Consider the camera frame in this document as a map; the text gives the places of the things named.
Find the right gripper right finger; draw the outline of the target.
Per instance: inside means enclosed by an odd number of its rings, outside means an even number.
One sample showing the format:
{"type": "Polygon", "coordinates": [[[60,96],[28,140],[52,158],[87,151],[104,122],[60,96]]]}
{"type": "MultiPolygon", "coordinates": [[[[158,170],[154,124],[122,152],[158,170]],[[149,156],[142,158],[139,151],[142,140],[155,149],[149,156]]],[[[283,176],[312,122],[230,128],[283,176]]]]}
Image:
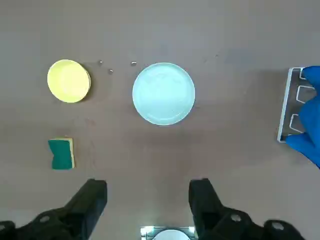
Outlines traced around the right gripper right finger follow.
{"type": "Polygon", "coordinates": [[[243,211],[226,207],[207,178],[189,182],[188,202],[200,240],[303,240],[290,223],[269,219],[257,225],[243,211]]]}

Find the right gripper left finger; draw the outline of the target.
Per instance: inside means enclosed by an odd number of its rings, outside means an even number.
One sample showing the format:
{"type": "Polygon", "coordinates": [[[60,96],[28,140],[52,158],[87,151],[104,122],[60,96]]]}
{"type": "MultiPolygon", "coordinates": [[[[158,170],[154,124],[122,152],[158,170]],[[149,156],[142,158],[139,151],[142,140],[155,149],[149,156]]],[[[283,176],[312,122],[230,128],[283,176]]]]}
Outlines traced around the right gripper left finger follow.
{"type": "Polygon", "coordinates": [[[88,240],[108,201],[104,180],[89,179],[63,207],[37,215],[16,227],[13,221],[0,222],[2,240],[88,240]]]}

